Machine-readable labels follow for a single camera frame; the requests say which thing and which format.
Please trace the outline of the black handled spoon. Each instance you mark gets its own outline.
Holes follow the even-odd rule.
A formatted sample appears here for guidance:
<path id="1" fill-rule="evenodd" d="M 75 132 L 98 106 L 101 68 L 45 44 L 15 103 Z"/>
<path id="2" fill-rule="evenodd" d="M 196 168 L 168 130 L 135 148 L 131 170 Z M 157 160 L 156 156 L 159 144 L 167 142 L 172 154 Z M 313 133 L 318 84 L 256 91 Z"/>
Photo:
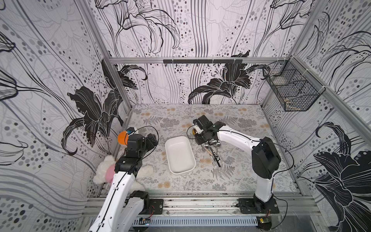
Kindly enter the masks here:
<path id="1" fill-rule="evenodd" d="M 217 155 L 217 153 L 216 153 L 214 150 L 213 150 L 213 152 L 214 152 L 213 159 L 214 159 L 216 165 L 217 165 L 218 167 L 221 167 L 219 156 Z"/>

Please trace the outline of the white rectangular storage box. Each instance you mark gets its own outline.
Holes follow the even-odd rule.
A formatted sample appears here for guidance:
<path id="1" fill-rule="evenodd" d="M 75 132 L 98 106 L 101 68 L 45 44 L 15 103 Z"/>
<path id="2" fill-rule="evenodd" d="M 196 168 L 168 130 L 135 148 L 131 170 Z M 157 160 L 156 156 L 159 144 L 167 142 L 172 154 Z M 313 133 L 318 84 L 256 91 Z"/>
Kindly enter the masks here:
<path id="1" fill-rule="evenodd" d="M 182 175 L 191 172 L 196 167 L 196 160 L 187 137 L 170 138 L 165 142 L 165 151 L 172 174 Z"/>

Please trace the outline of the white Doraemon handle spoon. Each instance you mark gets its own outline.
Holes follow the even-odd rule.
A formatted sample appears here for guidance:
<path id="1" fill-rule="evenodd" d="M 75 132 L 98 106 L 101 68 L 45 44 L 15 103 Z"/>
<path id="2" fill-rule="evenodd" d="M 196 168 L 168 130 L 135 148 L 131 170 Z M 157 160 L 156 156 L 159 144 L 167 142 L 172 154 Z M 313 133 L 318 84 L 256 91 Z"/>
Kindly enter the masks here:
<path id="1" fill-rule="evenodd" d="M 208 142 L 205 142 L 202 144 L 203 148 L 205 149 L 205 151 L 210 155 L 210 156 L 214 156 L 214 152 L 213 150 L 211 149 L 210 145 Z"/>

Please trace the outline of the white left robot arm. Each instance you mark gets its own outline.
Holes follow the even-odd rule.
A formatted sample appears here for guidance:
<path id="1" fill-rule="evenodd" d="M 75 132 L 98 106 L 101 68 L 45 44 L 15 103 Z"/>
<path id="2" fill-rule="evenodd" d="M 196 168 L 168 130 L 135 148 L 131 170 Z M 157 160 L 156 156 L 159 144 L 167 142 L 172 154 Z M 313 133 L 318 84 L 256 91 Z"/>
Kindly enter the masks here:
<path id="1" fill-rule="evenodd" d="M 115 164 L 115 174 L 103 206 L 88 229 L 89 232 L 128 232 L 138 215 L 149 210 L 149 194 L 129 193 L 145 155 L 158 145 L 157 136 L 132 133 L 126 141 L 124 155 Z"/>

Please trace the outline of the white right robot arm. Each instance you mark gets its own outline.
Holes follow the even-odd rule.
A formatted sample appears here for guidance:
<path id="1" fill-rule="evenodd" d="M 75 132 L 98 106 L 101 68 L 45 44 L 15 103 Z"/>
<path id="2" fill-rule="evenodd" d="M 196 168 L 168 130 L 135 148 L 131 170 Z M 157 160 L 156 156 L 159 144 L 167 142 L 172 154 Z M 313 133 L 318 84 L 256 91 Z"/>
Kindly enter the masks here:
<path id="1" fill-rule="evenodd" d="M 273 176 L 279 169 L 281 157 L 270 138 L 248 136 L 223 122 L 212 123 L 206 116 L 193 120 L 192 133 L 198 145 L 222 141 L 245 151 L 251 158 L 253 171 L 257 175 L 255 198 L 261 203 L 271 200 Z"/>

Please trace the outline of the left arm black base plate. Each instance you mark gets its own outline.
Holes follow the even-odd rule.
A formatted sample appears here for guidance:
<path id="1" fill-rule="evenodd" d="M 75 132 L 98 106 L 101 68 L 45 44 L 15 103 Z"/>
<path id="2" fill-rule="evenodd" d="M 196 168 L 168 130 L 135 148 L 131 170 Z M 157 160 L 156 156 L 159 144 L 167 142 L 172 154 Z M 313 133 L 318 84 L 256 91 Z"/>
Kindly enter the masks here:
<path id="1" fill-rule="evenodd" d="M 145 203 L 143 210 L 139 215 L 162 215 L 164 207 L 164 199 L 149 199 L 148 203 Z"/>

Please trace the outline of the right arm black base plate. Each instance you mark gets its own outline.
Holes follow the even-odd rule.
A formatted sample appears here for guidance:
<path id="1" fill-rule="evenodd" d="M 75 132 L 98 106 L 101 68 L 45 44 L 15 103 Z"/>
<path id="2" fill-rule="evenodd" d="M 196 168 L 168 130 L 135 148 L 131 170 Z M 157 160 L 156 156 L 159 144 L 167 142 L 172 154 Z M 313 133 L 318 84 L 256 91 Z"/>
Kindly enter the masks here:
<path id="1" fill-rule="evenodd" d="M 236 205 L 242 214 L 279 214 L 276 200 L 271 197 L 267 202 L 263 202 L 256 196 L 253 198 L 239 198 Z"/>

